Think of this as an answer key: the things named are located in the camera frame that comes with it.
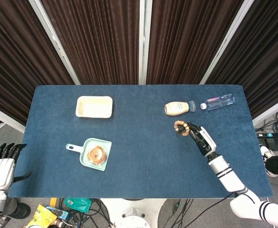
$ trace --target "white metal frame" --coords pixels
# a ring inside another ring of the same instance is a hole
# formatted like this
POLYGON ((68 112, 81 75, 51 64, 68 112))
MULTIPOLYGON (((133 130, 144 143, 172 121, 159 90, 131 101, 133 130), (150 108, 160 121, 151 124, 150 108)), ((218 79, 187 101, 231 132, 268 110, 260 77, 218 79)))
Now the white metal frame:
POLYGON ((153 7, 153 0, 140 0, 139 75, 138 75, 139 85, 146 84, 150 26, 152 22, 152 7, 153 7))
POLYGON ((256 118, 253 119, 253 125, 256 126, 261 121, 267 119, 269 116, 273 115, 274 113, 278 112, 278 103, 273 107, 266 110, 264 113, 260 114, 256 118))
POLYGON ((58 53, 58 56, 62 60, 64 66, 66 67, 68 73, 70 74, 70 77, 72 78, 75 85, 80 85, 80 81, 78 80, 78 77, 71 65, 71 62, 69 61, 69 58, 58 38, 58 35, 56 31, 54 30, 54 27, 42 5, 40 0, 29 0, 32 8, 34 9, 39 21, 42 23, 47 35, 49 36, 49 39, 51 40, 55 50, 58 53))
POLYGON ((213 69, 217 65, 219 59, 221 58, 223 52, 225 51, 226 47, 230 43, 232 37, 234 36, 236 30, 238 29, 239 25, 241 24, 242 20, 244 19, 245 15, 247 15, 247 12, 249 11, 251 5, 253 4, 254 0, 244 0, 242 3, 238 13, 236 14, 235 19, 233 20, 232 24, 230 25, 230 28, 221 43, 214 59, 212 60, 209 68, 206 70, 203 78, 200 81, 200 85, 205 84, 209 76, 211 75, 213 69))
POLYGON ((7 114, 4 114, 2 111, 0 111, 0 121, 4 122, 5 124, 15 128, 16 130, 24 133, 25 132, 25 126, 17 122, 16 120, 12 119, 7 114))

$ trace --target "blue tablecloth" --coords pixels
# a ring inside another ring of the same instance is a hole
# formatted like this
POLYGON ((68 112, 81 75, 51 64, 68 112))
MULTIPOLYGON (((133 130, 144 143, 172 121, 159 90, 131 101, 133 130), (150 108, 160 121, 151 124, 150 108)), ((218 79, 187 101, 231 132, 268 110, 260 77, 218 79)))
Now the blue tablecloth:
POLYGON ((176 137, 173 123, 203 126, 245 185, 260 197, 272 191, 262 162, 247 101, 239 85, 46 85, 38 86, 31 105, 11 197, 223 198, 228 193, 191 137, 176 137), (214 96, 232 93, 235 104, 200 109, 214 96), (110 96, 109 119, 79 118, 77 99, 110 96), (194 100, 196 112, 167 116, 164 105, 194 100), (88 138, 112 142, 105 171, 80 164, 88 138))

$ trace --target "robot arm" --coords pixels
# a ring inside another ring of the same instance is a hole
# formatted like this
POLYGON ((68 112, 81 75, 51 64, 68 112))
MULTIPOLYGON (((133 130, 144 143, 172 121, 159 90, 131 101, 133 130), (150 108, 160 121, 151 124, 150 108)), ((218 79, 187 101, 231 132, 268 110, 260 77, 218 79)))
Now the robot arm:
POLYGON ((240 218, 263 220, 278 227, 278 205, 260 201, 258 196, 242 183, 223 156, 216 153, 216 143, 208 132, 203 127, 195 126, 192 123, 183 125, 178 123, 180 121, 175 123, 177 136, 189 127, 189 135, 196 142, 202 155, 208 158, 208 164, 220 182, 227 191, 235 193, 236 198, 230 202, 234 214, 240 218))
POLYGON ((17 159, 20 151, 25 146, 26 144, 18 144, 14 146, 14 143, 6 146, 4 143, 0 147, 0 219, 2 218, 2 212, 7 198, 5 191, 9 189, 13 182, 24 180, 31 174, 29 172, 25 176, 14 177, 17 159))

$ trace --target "white sneaker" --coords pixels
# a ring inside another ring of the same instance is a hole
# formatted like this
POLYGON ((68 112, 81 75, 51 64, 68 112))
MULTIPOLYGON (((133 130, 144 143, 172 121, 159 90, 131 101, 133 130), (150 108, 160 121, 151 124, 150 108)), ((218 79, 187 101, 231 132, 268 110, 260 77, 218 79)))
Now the white sneaker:
MULTIPOLYGON (((260 152, 261 152, 262 159, 263 159, 263 162, 264 162, 264 163, 266 163, 267 160, 268 160, 270 157, 275 156, 275 154, 273 153, 273 151, 270 150, 270 149, 268 149, 265 145, 259 144, 259 147, 260 147, 260 152)), ((268 171, 267 169, 266 169, 266 171, 267 171, 267 175, 268 175, 269 177, 278 177, 277 174, 274 174, 274 173, 268 171)))

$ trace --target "bottle label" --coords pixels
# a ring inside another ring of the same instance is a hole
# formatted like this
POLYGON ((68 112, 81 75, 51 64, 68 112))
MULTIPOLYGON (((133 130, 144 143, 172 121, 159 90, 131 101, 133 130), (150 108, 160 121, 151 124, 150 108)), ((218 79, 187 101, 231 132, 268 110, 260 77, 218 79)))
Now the bottle label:
POLYGON ((183 108, 182 103, 178 103, 178 109, 181 110, 183 108))
POLYGON ((211 102, 211 101, 218 100, 219 98, 220 98, 220 97, 214 97, 214 98, 208 99, 207 101, 208 101, 208 102, 211 102))

